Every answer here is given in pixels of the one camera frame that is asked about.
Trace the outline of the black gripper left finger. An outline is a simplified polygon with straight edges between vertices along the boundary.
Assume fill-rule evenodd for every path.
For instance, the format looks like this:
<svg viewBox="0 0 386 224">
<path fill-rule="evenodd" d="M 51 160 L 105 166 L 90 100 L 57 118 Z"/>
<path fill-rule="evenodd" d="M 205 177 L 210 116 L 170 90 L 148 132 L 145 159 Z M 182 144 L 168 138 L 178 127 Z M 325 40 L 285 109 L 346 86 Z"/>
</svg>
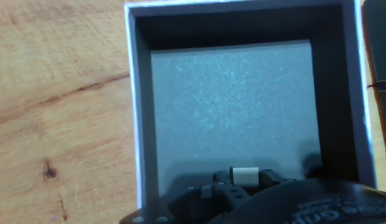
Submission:
<svg viewBox="0 0 386 224">
<path fill-rule="evenodd" d="M 213 175 L 212 183 L 199 190 L 197 211 L 199 215 L 228 214 L 251 199 L 241 187 L 232 184 L 230 174 L 219 171 Z"/>
</svg>

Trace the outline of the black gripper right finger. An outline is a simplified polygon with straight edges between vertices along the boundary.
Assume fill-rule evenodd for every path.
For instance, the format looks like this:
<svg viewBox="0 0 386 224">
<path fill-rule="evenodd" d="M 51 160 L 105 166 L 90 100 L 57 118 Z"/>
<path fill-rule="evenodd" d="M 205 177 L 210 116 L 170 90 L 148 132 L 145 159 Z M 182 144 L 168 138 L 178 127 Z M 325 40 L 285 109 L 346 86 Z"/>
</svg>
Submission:
<svg viewBox="0 0 386 224">
<path fill-rule="evenodd" d="M 271 169 L 263 169 L 259 172 L 260 187 L 267 189 L 287 182 L 294 182 L 294 179 L 284 178 Z"/>
</svg>

